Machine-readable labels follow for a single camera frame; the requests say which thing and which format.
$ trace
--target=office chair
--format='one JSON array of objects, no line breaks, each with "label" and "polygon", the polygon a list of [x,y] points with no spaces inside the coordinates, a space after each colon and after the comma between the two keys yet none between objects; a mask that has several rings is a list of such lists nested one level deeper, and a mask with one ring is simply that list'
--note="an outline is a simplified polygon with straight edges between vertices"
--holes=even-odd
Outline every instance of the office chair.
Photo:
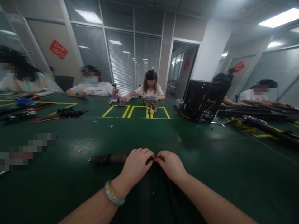
[{"label": "office chair", "polygon": [[72,76],[56,76],[54,75],[55,82],[65,92],[73,87],[74,77]]}]

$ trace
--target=door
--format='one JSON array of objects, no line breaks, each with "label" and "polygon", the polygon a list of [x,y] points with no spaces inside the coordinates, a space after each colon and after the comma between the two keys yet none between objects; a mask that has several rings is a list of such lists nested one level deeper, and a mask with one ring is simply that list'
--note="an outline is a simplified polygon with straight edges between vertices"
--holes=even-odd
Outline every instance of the door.
[{"label": "door", "polygon": [[228,67],[228,70],[230,68],[233,68],[236,65],[241,65],[241,67],[239,67],[239,69],[241,68],[241,70],[237,71],[234,73],[234,78],[231,82],[231,86],[229,88],[229,90],[227,91],[226,96],[230,99],[232,97],[232,95],[234,94],[235,90],[237,89],[238,85],[240,84],[241,80],[243,79],[245,73],[247,72],[250,64],[252,63],[253,59],[255,56],[249,56],[249,57],[243,57],[243,58],[234,58],[232,59],[230,66]]},{"label": "door", "polygon": [[183,64],[178,79],[177,91],[175,93],[176,99],[183,99],[184,97],[197,48],[198,46],[193,47],[184,53]]}]

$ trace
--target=small device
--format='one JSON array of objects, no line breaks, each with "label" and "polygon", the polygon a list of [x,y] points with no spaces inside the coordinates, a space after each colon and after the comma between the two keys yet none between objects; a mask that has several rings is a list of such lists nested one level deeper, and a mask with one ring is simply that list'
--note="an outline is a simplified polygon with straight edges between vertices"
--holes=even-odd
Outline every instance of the small device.
[{"label": "small device", "polygon": [[56,105],[56,103],[41,103],[41,104],[36,104],[30,108],[25,109],[26,111],[38,111],[38,110],[42,110],[44,108],[50,107],[50,106],[54,106]]},{"label": "small device", "polygon": [[158,106],[158,99],[157,99],[157,97],[150,97],[150,96],[147,96],[147,97],[145,98],[145,105],[146,105],[146,106],[150,106],[150,104],[147,102],[147,100],[152,101],[152,103],[154,103],[156,106]]},{"label": "small device", "polygon": [[127,104],[127,100],[126,100],[126,99],[123,99],[123,100],[118,104],[118,106],[119,106],[119,107],[124,107],[126,104]]}]

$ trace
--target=electronic component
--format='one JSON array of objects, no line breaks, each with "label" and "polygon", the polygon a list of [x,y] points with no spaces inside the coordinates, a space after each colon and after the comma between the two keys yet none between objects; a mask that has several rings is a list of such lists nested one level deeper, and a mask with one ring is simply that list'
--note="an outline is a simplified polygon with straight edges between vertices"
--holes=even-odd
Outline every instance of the electronic component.
[{"label": "electronic component", "polygon": [[179,110],[185,119],[211,123],[230,84],[190,80],[184,103]]},{"label": "electronic component", "polygon": [[149,103],[148,103],[148,100],[150,100],[152,103],[154,103],[156,106],[158,106],[158,99],[157,97],[150,97],[150,96],[147,96],[145,98],[145,105],[146,106],[151,106]]}]

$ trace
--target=glass wall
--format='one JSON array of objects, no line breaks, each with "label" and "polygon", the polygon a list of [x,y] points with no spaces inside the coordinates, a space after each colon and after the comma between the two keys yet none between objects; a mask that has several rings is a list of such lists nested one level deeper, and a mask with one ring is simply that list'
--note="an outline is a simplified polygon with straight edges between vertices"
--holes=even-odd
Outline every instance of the glass wall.
[{"label": "glass wall", "polygon": [[148,70],[158,73],[163,11],[108,0],[65,4],[84,64],[97,66],[121,96],[141,85]]}]

